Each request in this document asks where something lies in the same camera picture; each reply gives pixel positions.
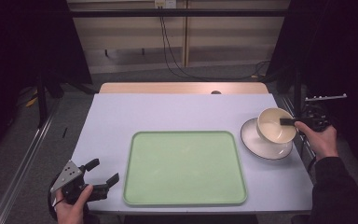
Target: white cup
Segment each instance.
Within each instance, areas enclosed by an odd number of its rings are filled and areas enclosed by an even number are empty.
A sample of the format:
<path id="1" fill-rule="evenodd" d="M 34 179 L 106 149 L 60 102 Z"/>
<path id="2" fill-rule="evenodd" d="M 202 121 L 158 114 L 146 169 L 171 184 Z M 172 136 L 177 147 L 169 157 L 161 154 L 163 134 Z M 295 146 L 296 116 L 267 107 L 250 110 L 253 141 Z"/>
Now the white cup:
<path id="1" fill-rule="evenodd" d="M 258 135 L 272 143 L 288 143 L 295 138 L 297 130 L 295 126 L 281 125 L 280 119 L 292 118 L 292 115 L 283 109 L 265 109 L 257 118 Z"/>

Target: robotic arm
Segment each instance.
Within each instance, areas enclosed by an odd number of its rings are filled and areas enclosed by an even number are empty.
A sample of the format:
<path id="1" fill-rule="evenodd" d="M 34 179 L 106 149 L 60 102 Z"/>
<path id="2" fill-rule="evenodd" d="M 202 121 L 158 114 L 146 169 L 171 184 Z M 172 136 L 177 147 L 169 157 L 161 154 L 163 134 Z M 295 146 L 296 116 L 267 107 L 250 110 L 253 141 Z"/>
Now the robotic arm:
<path id="1" fill-rule="evenodd" d="M 68 161 L 65 167 L 62 169 L 62 171 L 53 179 L 52 184 L 50 185 L 50 189 L 48 191 L 48 208 L 51 216 L 55 220 L 57 220 L 57 214 L 54 209 L 55 205 L 51 203 L 51 195 L 56 190 L 61 190 L 65 200 L 69 204 L 75 204 L 81 192 L 87 186 L 87 184 L 84 181 L 84 174 L 86 173 L 86 171 L 92 170 L 94 167 L 98 166 L 99 164 L 100 161 L 98 159 L 94 159 L 88 162 L 86 165 L 77 167 L 72 161 Z M 95 185 L 87 202 L 106 199 L 109 189 L 112 188 L 112 186 L 114 186 L 118 182 L 118 180 L 119 180 L 119 176 L 118 174 L 115 174 L 112 177 L 110 177 L 105 184 Z M 98 219 L 97 217 L 90 218 L 89 211 L 90 210 L 87 204 L 85 204 L 84 211 L 83 211 L 85 223 L 88 223 L 86 219 L 88 220 Z M 92 221 L 91 223 L 99 223 L 99 219 L 96 221 Z"/>

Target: power outlet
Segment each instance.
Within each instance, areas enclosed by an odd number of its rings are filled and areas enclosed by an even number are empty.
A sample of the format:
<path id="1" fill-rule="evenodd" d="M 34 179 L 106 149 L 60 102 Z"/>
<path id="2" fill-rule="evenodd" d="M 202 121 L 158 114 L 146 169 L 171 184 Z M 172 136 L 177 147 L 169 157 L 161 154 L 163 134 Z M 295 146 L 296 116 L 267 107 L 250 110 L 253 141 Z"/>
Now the power outlet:
<path id="1" fill-rule="evenodd" d="M 155 0 L 155 8 L 165 8 L 165 0 Z"/>
<path id="2" fill-rule="evenodd" d="M 166 0 L 165 8 L 176 8 L 176 0 Z"/>

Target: human hand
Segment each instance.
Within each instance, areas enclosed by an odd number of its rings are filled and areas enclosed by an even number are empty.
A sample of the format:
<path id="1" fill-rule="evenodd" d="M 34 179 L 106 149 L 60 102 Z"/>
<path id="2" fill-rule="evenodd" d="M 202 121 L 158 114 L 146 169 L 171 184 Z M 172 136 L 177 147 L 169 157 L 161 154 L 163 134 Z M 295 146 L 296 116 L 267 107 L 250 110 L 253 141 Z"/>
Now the human hand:
<path id="1" fill-rule="evenodd" d="M 322 133 L 314 132 L 301 121 L 296 121 L 295 126 L 307 136 L 310 149 L 316 154 L 316 161 L 325 157 L 338 157 L 337 130 L 333 126 L 327 127 Z"/>
<path id="2" fill-rule="evenodd" d="M 87 185 L 81 192 L 76 203 L 71 205 L 65 200 L 56 205 L 57 219 L 59 224 L 83 224 L 83 207 L 92 193 L 93 186 Z M 60 189 L 56 191 L 57 202 L 61 201 L 63 194 Z"/>

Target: metal rod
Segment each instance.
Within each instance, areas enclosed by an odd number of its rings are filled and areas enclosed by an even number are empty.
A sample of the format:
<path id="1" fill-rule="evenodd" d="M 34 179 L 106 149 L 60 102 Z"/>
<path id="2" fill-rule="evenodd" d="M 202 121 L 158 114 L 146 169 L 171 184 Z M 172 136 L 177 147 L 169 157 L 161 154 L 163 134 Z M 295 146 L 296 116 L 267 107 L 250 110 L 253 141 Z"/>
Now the metal rod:
<path id="1" fill-rule="evenodd" d="M 296 69 L 296 80 L 294 86 L 295 117 L 301 118 L 301 71 Z"/>
<path id="2" fill-rule="evenodd" d="M 21 11 L 22 16 L 56 16 L 72 18 L 98 17 L 286 17 L 314 14 L 310 10 L 289 12 L 286 9 L 107 9 L 73 11 Z"/>
<path id="3" fill-rule="evenodd" d="M 46 103 L 45 85 L 43 75 L 37 77 L 37 100 L 39 101 L 39 124 L 37 128 L 41 128 L 48 117 L 48 106 Z"/>
<path id="4" fill-rule="evenodd" d="M 343 95 L 340 95 L 340 96 L 325 96 L 325 97 L 322 97 L 322 96 L 319 96 L 319 97 L 313 97 L 313 98 L 305 98 L 305 102 L 309 102 L 309 101 L 322 101 L 322 100 L 335 100 L 335 99 L 344 99 L 344 98 L 347 98 L 347 94 L 343 94 Z"/>

